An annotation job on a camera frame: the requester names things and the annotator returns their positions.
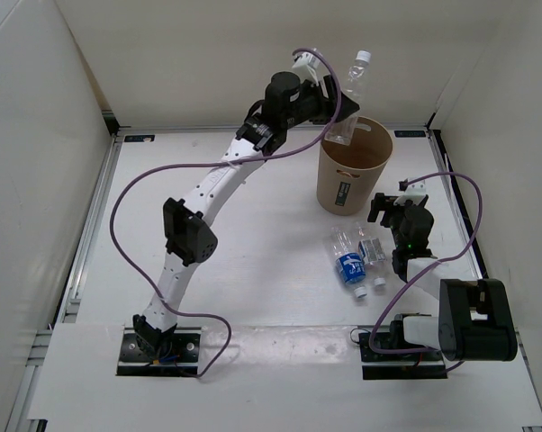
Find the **blue bottle label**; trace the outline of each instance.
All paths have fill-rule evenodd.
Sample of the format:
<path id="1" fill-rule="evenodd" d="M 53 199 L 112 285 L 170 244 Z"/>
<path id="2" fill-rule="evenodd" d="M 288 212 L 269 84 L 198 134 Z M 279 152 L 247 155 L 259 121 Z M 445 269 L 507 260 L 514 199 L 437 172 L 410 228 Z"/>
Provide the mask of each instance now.
<path id="1" fill-rule="evenodd" d="M 335 262 L 345 284 L 354 284 L 365 279 L 365 265 L 356 253 L 346 254 Z"/>

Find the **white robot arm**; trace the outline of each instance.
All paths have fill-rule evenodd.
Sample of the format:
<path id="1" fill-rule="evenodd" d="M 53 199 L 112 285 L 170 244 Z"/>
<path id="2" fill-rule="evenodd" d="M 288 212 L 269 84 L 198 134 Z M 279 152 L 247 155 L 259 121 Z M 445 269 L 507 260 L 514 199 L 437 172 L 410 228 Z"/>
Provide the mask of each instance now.
<path id="1" fill-rule="evenodd" d="M 183 198 L 185 207 L 191 213 L 200 212 L 203 215 L 203 221 L 207 226 L 211 226 L 223 204 L 229 200 L 240 185 L 245 183 L 247 177 L 264 163 L 262 160 L 245 163 L 234 161 L 252 158 L 258 154 L 259 152 L 253 148 L 253 143 L 246 139 L 234 139 L 221 159 L 224 162 L 229 162 L 229 165 L 211 170 L 200 184 L 185 195 Z M 204 253 L 210 255 L 216 246 L 216 243 L 207 244 Z M 165 264 L 163 265 L 163 273 L 159 277 L 158 288 L 165 301 L 173 309 L 179 309 L 187 285 L 199 264 L 194 262 L 184 265 L 181 257 L 175 253 L 167 252 L 165 254 Z M 146 317 L 148 324 L 155 329 L 167 330 L 177 324 L 177 316 L 165 309 L 156 294 L 143 312 L 143 316 Z"/>
<path id="2" fill-rule="evenodd" d="M 286 141 L 287 131 L 303 123 L 327 124 L 332 121 L 338 100 L 335 122 L 345 120 L 359 105 L 344 94 L 337 94 L 333 76 L 316 77 L 317 59 L 305 53 L 295 59 L 293 72 L 279 72 L 271 78 L 265 99 L 248 110 L 247 118 L 222 162 L 179 201 L 169 198 L 163 206 L 167 253 L 156 293 L 141 315 L 133 316 L 133 329 L 141 351 L 156 358 L 169 346 L 178 310 L 194 271 L 217 248 L 211 230 L 215 216 L 233 192 L 261 167 Z"/>

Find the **paper bin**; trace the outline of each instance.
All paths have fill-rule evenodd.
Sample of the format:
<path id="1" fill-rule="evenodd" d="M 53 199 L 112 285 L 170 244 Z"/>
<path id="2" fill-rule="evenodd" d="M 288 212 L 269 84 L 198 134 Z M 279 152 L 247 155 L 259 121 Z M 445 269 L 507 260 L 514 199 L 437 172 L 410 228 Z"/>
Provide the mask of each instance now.
<path id="1" fill-rule="evenodd" d="M 357 120 L 350 145 L 324 139 L 317 175 L 321 206 L 341 216 L 359 212 L 392 153 L 393 139 L 387 129 L 365 117 Z"/>

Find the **white wall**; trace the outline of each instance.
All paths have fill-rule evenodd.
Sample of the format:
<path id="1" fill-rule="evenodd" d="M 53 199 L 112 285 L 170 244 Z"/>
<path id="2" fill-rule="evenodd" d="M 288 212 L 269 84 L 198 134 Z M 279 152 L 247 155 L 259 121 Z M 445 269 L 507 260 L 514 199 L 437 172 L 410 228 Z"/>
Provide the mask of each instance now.
<path id="1" fill-rule="evenodd" d="M 511 0 L 57 0 L 121 125 L 240 124 L 291 52 L 345 74 L 371 50 L 364 114 L 425 124 Z"/>
<path id="2" fill-rule="evenodd" d="M 57 6 L 8 3 L 0 4 L 0 431 L 34 332 L 56 308 L 109 144 Z"/>
<path id="3" fill-rule="evenodd" d="M 542 0 L 515 3 L 443 135 L 455 169 L 483 189 L 480 247 L 508 288 L 542 402 Z"/>

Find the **bin label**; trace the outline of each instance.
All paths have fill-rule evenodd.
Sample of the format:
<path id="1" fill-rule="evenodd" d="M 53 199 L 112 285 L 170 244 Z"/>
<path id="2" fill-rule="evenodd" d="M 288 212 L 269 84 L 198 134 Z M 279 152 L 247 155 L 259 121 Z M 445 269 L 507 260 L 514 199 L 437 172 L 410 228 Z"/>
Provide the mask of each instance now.
<path id="1" fill-rule="evenodd" d="M 337 192 L 335 205 L 340 205 L 341 207 L 345 205 L 345 201 L 347 200 L 347 195 L 349 194 L 350 188 L 351 188 L 351 183 L 341 182 L 339 184 L 339 191 Z"/>

